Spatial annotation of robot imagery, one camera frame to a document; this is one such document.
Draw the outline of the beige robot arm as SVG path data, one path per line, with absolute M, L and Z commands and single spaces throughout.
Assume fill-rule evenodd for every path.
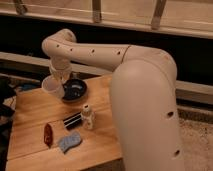
M 110 103 L 126 171 L 186 171 L 176 105 L 177 67 L 158 48 L 79 43 L 62 29 L 45 38 L 50 72 L 68 79 L 73 61 L 112 72 Z

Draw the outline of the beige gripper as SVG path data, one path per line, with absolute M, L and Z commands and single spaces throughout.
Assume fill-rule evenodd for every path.
M 52 75 L 47 76 L 42 81 L 41 87 L 46 93 L 58 99 L 62 99 L 65 96 L 63 84 L 56 80 Z

